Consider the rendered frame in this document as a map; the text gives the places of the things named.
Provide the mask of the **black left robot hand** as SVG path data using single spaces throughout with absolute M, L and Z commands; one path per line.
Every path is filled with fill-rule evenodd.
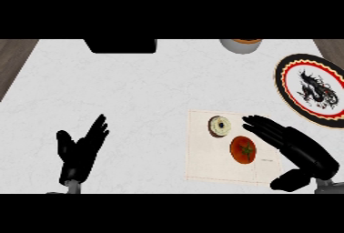
M 65 186 L 68 181 L 83 183 L 89 178 L 96 162 L 98 151 L 110 135 L 107 117 L 99 115 L 86 136 L 74 141 L 65 130 L 57 132 L 58 156 L 64 161 L 60 183 Z

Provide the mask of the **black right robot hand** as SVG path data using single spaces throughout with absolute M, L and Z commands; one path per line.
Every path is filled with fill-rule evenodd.
M 293 192 L 309 185 L 312 178 L 333 180 L 340 164 L 322 145 L 294 127 L 282 126 L 268 117 L 244 116 L 243 119 L 244 129 L 254 133 L 297 165 L 297 168 L 272 181 L 271 188 Z

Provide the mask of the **red tomato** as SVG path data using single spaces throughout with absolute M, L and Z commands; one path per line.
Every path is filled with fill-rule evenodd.
M 238 136 L 231 142 L 232 158 L 240 164 L 250 164 L 257 155 L 257 148 L 249 137 Z

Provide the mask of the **beige placemat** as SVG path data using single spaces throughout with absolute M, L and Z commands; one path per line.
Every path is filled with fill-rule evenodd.
M 216 116 L 226 117 L 232 123 L 225 137 L 215 137 L 209 130 L 210 119 Z M 188 180 L 269 186 L 281 176 L 277 149 L 243 128 L 243 116 L 216 111 L 188 112 Z M 241 164 L 243 159 L 232 156 L 231 143 L 237 137 L 247 137 L 257 148 L 249 164 Z

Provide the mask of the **dragon print plate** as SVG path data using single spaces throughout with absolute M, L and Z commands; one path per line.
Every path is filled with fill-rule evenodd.
M 344 69 L 319 56 L 294 54 L 277 64 L 278 93 L 293 111 L 324 127 L 344 129 Z

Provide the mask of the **cream round pastry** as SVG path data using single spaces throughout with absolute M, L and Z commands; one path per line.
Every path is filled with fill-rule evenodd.
M 209 131 L 215 137 L 225 137 L 232 130 L 232 123 L 223 116 L 215 116 L 209 120 Z

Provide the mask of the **black appliance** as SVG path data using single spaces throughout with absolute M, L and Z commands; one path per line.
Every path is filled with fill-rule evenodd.
M 91 50 L 96 54 L 154 54 L 156 39 L 86 39 Z

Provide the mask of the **grey cup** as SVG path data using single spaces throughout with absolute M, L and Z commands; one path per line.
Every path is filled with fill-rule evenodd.
M 225 48 L 234 52 L 235 54 L 250 54 L 253 53 L 260 44 L 262 40 L 260 39 L 220 39 L 220 44 L 225 46 Z

